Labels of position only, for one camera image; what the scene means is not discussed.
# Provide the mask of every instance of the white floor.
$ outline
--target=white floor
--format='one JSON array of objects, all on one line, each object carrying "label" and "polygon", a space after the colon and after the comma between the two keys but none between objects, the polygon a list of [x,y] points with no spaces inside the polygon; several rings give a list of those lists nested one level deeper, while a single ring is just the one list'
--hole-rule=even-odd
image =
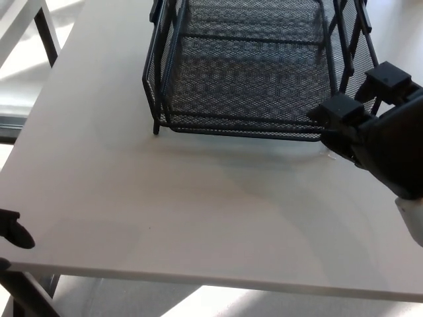
[{"label": "white floor", "polygon": [[[83,0],[47,2],[63,45]],[[0,114],[27,115],[49,73],[47,57],[32,24],[0,69]],[[11,149],[0,145],[0,168]],[[0,313],[8,299],[7,292],[0,289]],[[54,302],[68,317],[423,316],[423,304],[71,276],[61,277]],[[11,316],[10,310],[3,316]]]}]

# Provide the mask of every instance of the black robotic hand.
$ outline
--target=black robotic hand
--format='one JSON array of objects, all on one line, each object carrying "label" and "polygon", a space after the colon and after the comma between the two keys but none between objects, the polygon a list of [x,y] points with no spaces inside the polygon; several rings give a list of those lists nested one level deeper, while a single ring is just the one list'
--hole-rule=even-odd
[{"label": "black robotic hand", "polygon": [[[308,115],[325,125],[321,141],[368,170],[400,198],[423,198],[423,88],[390,63],[366,73],[355,98],[337,94]],[[376,117],[363,103],[395,107]]]}]

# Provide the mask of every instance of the white table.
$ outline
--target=white table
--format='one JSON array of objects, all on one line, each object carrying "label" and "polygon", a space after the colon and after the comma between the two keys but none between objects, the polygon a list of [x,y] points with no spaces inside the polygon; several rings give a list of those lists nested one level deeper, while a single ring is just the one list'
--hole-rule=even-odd
[{"label": "white table", "polygon": [[[423,302],[423,250],[366,171],[319,143],[153,136],[150,6],[81,13],[1,172],[0,207],[36,241],[0,240],[12,269]],[[405,7],[370,1],[375,47],[423,83]]]}]

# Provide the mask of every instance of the wire mesh basket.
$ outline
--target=wire mesh basket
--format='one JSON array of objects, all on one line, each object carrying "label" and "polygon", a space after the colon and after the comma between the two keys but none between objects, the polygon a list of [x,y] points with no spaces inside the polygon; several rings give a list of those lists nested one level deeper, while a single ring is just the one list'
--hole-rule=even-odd
[{"label": "wire mesh basket", "polygon": [[150,20],[154,134],[318,141],[307,112],[377,65],[364,0],[156,0]]}]

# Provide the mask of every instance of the sunlight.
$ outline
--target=sunlight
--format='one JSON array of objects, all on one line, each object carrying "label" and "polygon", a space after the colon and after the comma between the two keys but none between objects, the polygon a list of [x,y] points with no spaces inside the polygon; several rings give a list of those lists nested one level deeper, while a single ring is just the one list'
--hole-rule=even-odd
[{"label": "sunlight", "polygon": [[[61,47],[65,44],[72,27],[73,23],[56,29]],[[15,46],[2,68],[0,68],[0,80],[47,62],[47,55],[41,38],[33,36]]]},{"label": "sunlight", "polygon": [[202,286],[161,317],[218,317],[250,305],[262,292],[229,287]]},{"label": "sunlight", "polygon": [[74,5],[75,3],[83,2],[83,0],[47,0],[46,2],[50,12],[53,12]]},{"label": "sunlight", "polygon": [[422,317],[423,304],[398,302],[383,317]]}]

